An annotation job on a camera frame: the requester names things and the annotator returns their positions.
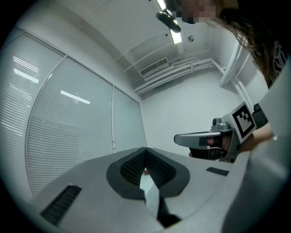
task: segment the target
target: ceiling light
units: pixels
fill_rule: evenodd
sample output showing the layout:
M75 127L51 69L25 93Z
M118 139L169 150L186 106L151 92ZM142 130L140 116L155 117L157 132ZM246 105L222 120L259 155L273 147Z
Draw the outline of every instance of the ceiling light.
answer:
M173 38L174 44L180 43L182 41L181 34L180 33L175 33L172 30L170 30L170 31L171 31L171 34L172 34L172 38Z
M170 14L170 15L173 15L168 9L167 9L167 12Z
M158 4L160 5L160 8L163 10L166 8L166 5L164 3L164 0L157 0Z
M38 73L38 68L37 67L35 67L35 66L33 66L33 65L31 65L31 64L29 64L29 63L27 63L27 62L25 62L25 61L23 61L21 59L19 59L18 57L13 56L13 60L16 63L18 63L18 64L20 64L20 65L22 65L22 66L24 66L24 67L36 72L36 73Z
M90 101L87 101L87 100L84 100L84 99L82 99L82 98L80 98L80 97L74 96L74 95L72 95L72 94L70 94L70 93L68 93L68 92L60 91L60 93L63 94L63 95L65 95L65 96L68 96L68 97L70 97L70 98L73 98L73 99L75 99L75 100L81 101L81 102L83 102L83 103L85 103L85 104L90 104Z
M30 81L38 83L38 79L36 79L34 77L31 77L30 75L27 75L27 74L25 74L25 73L23 73L23 72L21 72L21 71L19 71L17 69L13 69L13 70L14 70L15 74L18 74L18 75L20 75L20 76L22 76L22 77L24 77L26 79L29 79Z

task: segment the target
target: black mesh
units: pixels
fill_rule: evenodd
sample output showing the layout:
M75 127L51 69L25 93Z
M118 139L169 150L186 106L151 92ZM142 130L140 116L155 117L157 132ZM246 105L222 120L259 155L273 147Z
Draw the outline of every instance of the black mesh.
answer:
M125 180L139 186L145 167L158 188L168 183L176 175L176 170L171 165L147 150L124 163L120 167L120 173Z
M76 185L68 185L41 215L53 225L57 225L65 213L69 210L82 188Z
M145 153L138 154L120 167L120 173L128 182L140 186L140 178L145 169Z
M176 170L171 165L165 163L149 151L147 151L146 154L145 166L157 188L160 188L168 183L176 175Z
M140 178L145 168L163 198L179 195L190 179L190 173L185 166L144 147L110 164L106 178L110 186L123 198L144 200Z

